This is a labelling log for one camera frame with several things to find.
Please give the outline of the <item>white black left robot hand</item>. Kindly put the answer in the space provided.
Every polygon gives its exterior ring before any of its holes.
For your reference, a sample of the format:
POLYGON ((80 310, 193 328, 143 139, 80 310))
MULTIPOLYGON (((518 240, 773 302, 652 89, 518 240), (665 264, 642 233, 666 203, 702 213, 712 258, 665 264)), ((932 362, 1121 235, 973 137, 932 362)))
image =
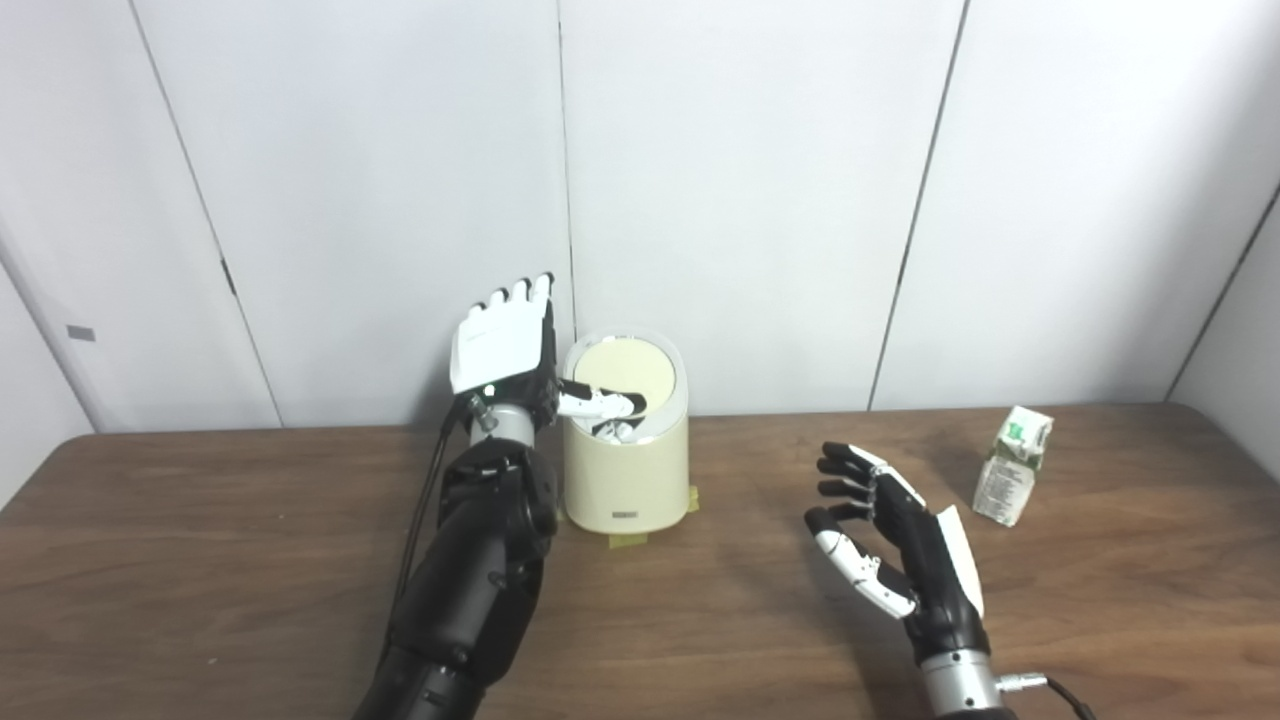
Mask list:
POLYGON ((471 306, 451 345, 454 405, 513 405, 535 427, 558 416, 614 420, 648 410, 637 392, 620 392, 561 378, 552 295, 556 278, 543 273, 500 287, 471 306))

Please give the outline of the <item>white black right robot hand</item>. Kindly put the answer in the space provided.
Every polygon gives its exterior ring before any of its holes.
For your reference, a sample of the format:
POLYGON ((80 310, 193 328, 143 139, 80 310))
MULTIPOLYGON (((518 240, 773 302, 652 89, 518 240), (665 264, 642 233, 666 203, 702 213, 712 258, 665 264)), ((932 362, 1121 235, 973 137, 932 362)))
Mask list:
POLYGON ((804 521, 820 552, 861 597, 900 620, 914 659, 989 653, 980 578, 954 506, 933 512, 882 457, 855 445, 824 442, 815 466, 818 492, 836 498, 804 521), (842 521, 868 521, 901 559, 900 566, 854 539, 842 521))

